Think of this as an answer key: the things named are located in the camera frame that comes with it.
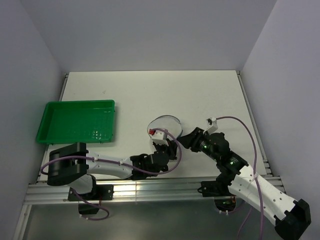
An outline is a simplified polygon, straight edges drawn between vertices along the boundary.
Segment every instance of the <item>green tray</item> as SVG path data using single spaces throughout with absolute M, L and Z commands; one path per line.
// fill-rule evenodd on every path
M 47 103 L 36 136 L 41 144 L 108 143 L 112 141 L 115 101 Z

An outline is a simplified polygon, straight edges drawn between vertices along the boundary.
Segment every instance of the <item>robotic arm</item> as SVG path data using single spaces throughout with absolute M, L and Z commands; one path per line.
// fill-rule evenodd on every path
M 284 240 L 298 240 L 311 223 L 310 207 L 303 199 L 299 201 L 279 191 L 229 148 L 224 133 L 213 133 L 218 127 L 211 118 L 208 129 L 196 127 L 190 134 L 177 140 L 192 152 L 203 152 L 216 162 L 221 174 L 216 181 L 203 181 L 203 197 L 236 195 L 260 211 L 260 196 L 263 199 L 263 214 L 275 226 Z
M 275 226 L 276 232 L 284 240 L 298 240 L 311 223 L 310 207 L 303 199 L 299 201 L 279 191 L 259 174 L 243 158 L 230 150 L 224 133 L 214 133 L 217 122 L 207 119 L 208 128 L 196 127 L 190 134 L 177 140 L 192 152 L 203 152 L 216 162 L 221 174 L 215 181 L 201 182 L 203 197 L 236 195 L 261 210 L 260 196 L 256 179 L 263 199 L 263 214 Z M 75 143 L 50 152 L 47 184 L 51 186 L 68 185 L 85 200 L 97 200 L 106 191 L 96 184 L 91 174 L 116 176 L 127 180 L 144 180 L 155 177 L 157 173 L 168 171 L 169 160 L 176 160 L 177 144 L 167 139 L 165 134 L 151 130 L 153 154 L 141 154 L 125 158 L 102 156 L 87 150 L 85 143 Z M 70 156 L 78 156 L 63 161 L 55 161 Z M 82 214 L 96 214 L 92 211 Z

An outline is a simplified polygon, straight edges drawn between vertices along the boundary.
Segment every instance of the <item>red object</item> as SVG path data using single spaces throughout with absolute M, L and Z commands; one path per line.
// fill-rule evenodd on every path
M 153 136 L 153 135 L 155 134 L 155 132 L 156 132 L 155 130 L 149 129 L 149 134 L 150 134 L 150 135 Z

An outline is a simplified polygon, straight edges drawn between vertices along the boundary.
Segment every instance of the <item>white wall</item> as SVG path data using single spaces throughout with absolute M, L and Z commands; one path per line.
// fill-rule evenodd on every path
M 21 0 L 68 72 L 241 70 L 276 0 Z
M 0 1 L 0 238 L 11 239 L 44 146 L 35 142 L 62 73 L 18 0 Z
M 242 72 L 271 168 L 320 235 L 320 1 L 278 0 Z

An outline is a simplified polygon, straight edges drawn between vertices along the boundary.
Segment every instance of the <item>white table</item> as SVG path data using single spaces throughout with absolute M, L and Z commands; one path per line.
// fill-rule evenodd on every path
M 71 72 L 62 101 L 115 101 L 114 139 L 111 143 L 87 144 L 90 151 L 114 157 L 151 154 L 148 124 L 161 115 L 180 119 L 183 133 L 195 127 L 205 128 L 209 117 L 234 116 L 247 124 L 257 143 L 237 73 L 229 71 L 109 71 Z M 230 148 L 253 165 L 254 151 L 244 127 L 235 120 L 218 121 L 218 132 L 224 132 Z M 50 145 L 49 152 L 65 146 Z M 257 172 L 266 174 L 263 157 L 257 149 Z M 182 161 L 172 172 L 156 178 L 216 177 L 216 163 L 203 153 L 182 150 Z M 99 176 L 98 179 L 115 179 Z M 40 176 L 45 181 L 46 175 Z

